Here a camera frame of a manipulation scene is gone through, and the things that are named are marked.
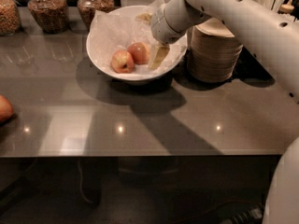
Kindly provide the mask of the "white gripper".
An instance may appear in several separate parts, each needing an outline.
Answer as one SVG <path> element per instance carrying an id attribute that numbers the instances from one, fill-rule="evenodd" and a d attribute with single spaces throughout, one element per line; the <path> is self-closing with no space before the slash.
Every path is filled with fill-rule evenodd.
<path id="1" fill-rule="evenodd" d="M 149 62 L 148 66 L 150 70 L 157 69 L 164 58 L 167 56 L 170 48 L 168 45 L 163 44 L 174 44 L 182 36 L 183 33 L 175 31 L 167 22 L 165 12 L 165 5 L 161 5 L 156 11 L 151 13 L 142 13 L 135 17 L 136 21 L 150 24 L 152 36 L 160 43 L 150 46 Z"/>

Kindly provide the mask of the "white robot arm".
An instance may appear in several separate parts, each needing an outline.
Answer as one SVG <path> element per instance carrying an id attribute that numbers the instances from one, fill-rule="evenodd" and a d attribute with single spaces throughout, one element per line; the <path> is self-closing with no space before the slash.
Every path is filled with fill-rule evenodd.
<path id="1" fill-rule="evenodd" d="M 150 20 L 152 36 L 173 44 L 195 24 L 223 22 L 282 88 L 299 102 L 299 26 L 252 0 L 170 0 Z M 281 156 L 263 224 L 299 224 L 299 139 Z"/>

